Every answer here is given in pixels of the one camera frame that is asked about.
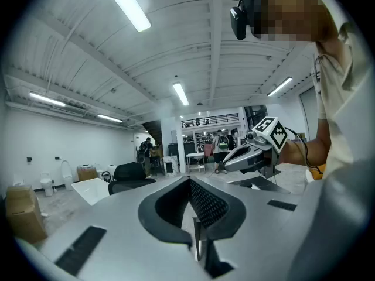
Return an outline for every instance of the cable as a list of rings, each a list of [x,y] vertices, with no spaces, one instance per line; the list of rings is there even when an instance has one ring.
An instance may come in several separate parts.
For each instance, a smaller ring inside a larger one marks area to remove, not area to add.
[[[287,128],[287,127],[285,127],[285,129],[287,129],[287,130],[289,130],[290,132],[292,132],[300,141],[301,141],[301,143],[303,143],[303,145],[302,145],[302,148],[303,148],[303,150],[304,150],[304,154],[305,154],[305,163],[306,163],[306,166],[307,167],[309,167],[309,168],[311,168],[311,169],[316,169],[316,170],[318,170],[318,172],[319,172],[319,174],[321,174],[321,175],[323,175],[323,173],[321,172],[321,170],[319,170],[319,168],[317,167],[317,166],[312,166],[311,164],[310,164],[310,161],[308,160],[308,158],[307,158],[307,155],[308,155],[308,148],[307,148],[307,145],[306,145],[306,143],[302,140],[302,138],[294,131],[294,130],[292,130],[292,129],[289,129],[289,128]]]

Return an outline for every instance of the toilet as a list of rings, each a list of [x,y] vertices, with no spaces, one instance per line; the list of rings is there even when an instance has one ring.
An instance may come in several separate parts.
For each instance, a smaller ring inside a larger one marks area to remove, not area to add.
[[[61,174],[63,175],[66,190],[73,190],[73,174],[71,173],[69,162],[66,160],[61,163]]]
[[[48,172],[43,172],[40,174],[40,183],[45,190],[46,197],[53,195],[52,180]]]

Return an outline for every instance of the railing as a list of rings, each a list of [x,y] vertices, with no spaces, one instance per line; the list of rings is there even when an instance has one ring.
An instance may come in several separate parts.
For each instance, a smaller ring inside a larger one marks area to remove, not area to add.
[[[220,123],[238,121],[238,113],[236,114],[228,114],[228,115],[216,115],[216,116],[209,116],[205,118],[196,118],[196,119],[188,119],[186,121],[182,121],[182,128],[190,128],[190,127],[197,127],[202,125],[215,125]]]

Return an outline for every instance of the mesh grille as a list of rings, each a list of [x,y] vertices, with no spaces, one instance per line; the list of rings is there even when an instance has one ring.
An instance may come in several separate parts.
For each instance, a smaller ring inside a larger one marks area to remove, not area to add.
[[[199,184],[190,180],[192,206],[205,228],[208,228],[228,211],[228,204]]]

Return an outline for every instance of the black chair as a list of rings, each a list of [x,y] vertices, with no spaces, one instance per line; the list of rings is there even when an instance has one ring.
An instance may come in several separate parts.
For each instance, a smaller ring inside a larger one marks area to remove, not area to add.
[[[142,164],[137,162],[119,165],[113,177],[115,181],[108,185],[110,195],[156,182],[155,179],[146,178]]]

